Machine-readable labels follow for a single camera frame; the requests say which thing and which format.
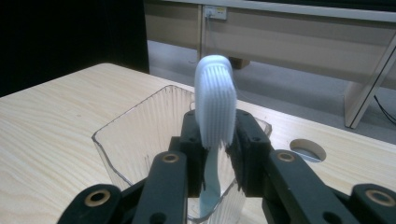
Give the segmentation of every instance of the clear plastic cup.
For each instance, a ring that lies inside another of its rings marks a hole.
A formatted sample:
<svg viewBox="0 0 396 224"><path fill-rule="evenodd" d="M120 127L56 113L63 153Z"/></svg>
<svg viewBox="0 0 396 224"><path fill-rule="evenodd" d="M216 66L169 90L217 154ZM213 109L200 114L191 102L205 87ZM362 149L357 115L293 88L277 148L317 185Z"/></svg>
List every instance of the clear plastic cup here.
<svg viewBox="0 0 396 224"><path fill-rule="evenodd" d="M168 150L172 136L180 136L183 116L194 108L194 94L176 86L157 91L97 131L92 140L113 184L121 190L146 178L154 157ZM271 125L258 120L269 135ZM234 180L231 161L219 151L221 197L209 214L200 217L199 199L188 200L189 223L236 223L245 195Z"/></svg>

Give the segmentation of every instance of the cable hole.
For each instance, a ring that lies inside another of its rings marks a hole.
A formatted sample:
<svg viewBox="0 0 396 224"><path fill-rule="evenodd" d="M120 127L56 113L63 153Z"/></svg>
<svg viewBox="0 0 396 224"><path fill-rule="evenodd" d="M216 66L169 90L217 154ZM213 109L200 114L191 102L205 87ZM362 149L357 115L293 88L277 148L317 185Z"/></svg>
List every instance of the cable hole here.
<svg viewBox="0 0 396 224"><path fill-rule="evenodd" d="M322 162L326 160L326 151L323 147L306 139L295 139L291 141L290 149L305 161Z"/></svg>

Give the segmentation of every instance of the toothbrush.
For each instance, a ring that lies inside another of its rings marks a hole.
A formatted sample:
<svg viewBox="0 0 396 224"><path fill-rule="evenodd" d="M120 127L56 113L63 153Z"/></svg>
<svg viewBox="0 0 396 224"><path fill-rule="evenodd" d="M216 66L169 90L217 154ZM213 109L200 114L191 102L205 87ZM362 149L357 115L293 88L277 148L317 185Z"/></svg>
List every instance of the toothbrush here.
<svg viewBox="0 0 396 224"><path fill-rule="evenodd" d="M205 190L200 195L200 215L206 216L220 197L218 174L219 149L233 141L236 92L227 58L204 57L195 70L195 117L202 145L208 150L205 163Z"/></svg>

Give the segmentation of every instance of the electrical outlet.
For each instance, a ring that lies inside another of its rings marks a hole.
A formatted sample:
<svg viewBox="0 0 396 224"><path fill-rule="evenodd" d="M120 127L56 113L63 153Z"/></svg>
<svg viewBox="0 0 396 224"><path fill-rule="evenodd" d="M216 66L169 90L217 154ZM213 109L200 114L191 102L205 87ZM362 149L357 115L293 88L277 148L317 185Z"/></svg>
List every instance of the electrical outlet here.
<svg viewBox="0 0 396 224"><path fill-rule="evenodd" d="M210 19L227 20L227 7L204 7L205 17Z"/></svg>

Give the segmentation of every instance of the wooden table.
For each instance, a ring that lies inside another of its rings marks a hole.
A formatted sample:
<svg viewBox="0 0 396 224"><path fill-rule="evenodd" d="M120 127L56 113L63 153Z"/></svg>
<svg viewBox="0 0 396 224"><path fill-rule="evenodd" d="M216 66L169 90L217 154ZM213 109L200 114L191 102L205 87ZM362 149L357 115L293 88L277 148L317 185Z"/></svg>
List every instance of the wooden table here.
<svg viewBox="0 0 396 224"><path fill-rule="evenodd" d="M110 183L91 140L115 117L166 85L191 87L113 64L99 64L0 99L0 223L54 223L83 189ZM273 125L274 148L309 139L327 159L309 163L328 185L349 193L372 182L396 190L396 146L239 102ZM251 199L240 223L265 223Z"/></svg>

